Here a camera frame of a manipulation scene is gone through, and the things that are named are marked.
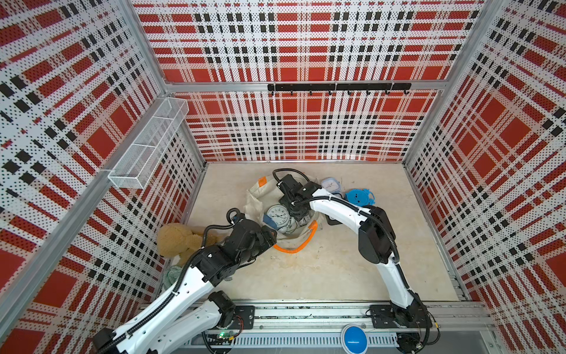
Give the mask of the white round analog clock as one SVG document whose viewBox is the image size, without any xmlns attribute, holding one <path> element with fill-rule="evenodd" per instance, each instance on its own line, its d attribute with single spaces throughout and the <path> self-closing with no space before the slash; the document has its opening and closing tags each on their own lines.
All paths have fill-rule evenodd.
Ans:
<svg viewBox="0 0 566 354">
<path fill-rule="evenodd" d="M 270 206 L 265 213 L 267 224 L 274 226 L 277 230 L 287 227 L 291 222 L 290 214 L 287 208 L 281 204 Z"/>
</svg>

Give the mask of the beige canvas bag orange handles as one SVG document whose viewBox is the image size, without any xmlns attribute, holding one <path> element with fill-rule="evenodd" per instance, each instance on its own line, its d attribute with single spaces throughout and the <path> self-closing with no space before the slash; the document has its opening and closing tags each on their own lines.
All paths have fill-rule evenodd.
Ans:
<svg viewBox="0 0 566 354">
<path fill-rule="evenodd" d="M 280 201 L 283 196 L 275 178 L 264 176 L 246 191 L 244 213 L 247 218 L 277 232 L 275 249 L 297 254 L 323 230 L 323 223 L 321 215 L 313 211 L 297 221 Z"/>
</svg>

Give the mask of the light blue square alarm clock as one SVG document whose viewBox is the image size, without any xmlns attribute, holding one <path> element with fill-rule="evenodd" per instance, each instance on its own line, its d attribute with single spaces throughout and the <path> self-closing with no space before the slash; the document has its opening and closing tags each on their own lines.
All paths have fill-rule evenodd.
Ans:
<svg viewBox="0 0 566 354">
<path fill-rule="evenodd" d="M 342 194 L 342 186 L 339 180 L 333 177 L 324 178 L 321 181 L 321 186 L 329 193 L 337 195 Z"/>
</svg>

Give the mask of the bright blue round alarm clock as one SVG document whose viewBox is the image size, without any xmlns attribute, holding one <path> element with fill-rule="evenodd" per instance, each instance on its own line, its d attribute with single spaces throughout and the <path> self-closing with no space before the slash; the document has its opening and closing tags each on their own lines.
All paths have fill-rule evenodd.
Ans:
<svg viewBox="0 0 566 354">
<path fill-rule="evenodd" d="M 345 199 L 359 207 L 373 206 L 375 204 L 374 194 L 369 189 L 351 189 L 345 193 Z"/>
</svg>

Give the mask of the black square alarm clock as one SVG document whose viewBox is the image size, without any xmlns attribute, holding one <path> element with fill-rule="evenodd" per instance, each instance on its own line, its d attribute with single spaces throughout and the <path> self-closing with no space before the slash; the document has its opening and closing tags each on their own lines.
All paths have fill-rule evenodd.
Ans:
<svg viewBox="0 0 566 354">
<path fill-rule="evenodd" d="M 329 216 L 329 215 L 325 215 L 325 218 L 327 220 L 327 223 L 329 226 L 337 226 L 337 225 L 341 225 L 342 223 L 336 219 L 334 219 L 333 217 Z"/>
</svg>

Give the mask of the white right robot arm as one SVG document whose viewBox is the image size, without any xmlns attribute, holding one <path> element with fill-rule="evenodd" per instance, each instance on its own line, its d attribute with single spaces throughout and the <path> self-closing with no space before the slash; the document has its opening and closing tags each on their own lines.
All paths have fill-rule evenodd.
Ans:
<svg viewBox="0 0 566 354">
<path fill-rule="evenodd" d="M 294 169 L 284 169 L 286 175 L 278 177 L 280 169 L 273 172 L 278 189 L 283 193 L 279 200 L 290 216 L 299 220 L 308 212 L 319 212 L 345 225 L 358 236 L 358 251 L 374 264 L 389 294 L 391 316 L 400 327 L 432 326 L 429 312 L 420 296 L 411 288 L 400 265 L 396 235 L 386 212 L 376 206 L 358 206 L 339 198 L 320 184 L 306 179 L 297 181 Z"/>
</svg>

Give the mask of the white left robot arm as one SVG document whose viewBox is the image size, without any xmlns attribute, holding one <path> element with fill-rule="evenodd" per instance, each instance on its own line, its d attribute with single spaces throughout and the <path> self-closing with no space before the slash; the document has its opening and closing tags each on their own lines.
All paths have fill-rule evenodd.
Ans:
<svg viewBox="0 0 566 354">
<path fill-rule="evenodd" d="M 97 353 L 172 353 L 204 331 L 229 326 L 235 305 L 215 287 L 274 246 L 277 232 L 246 218 L 228 230 L 223 241 L 194 253 L 178 280 L 144 311 L 97 333 Z"/>
</svg>

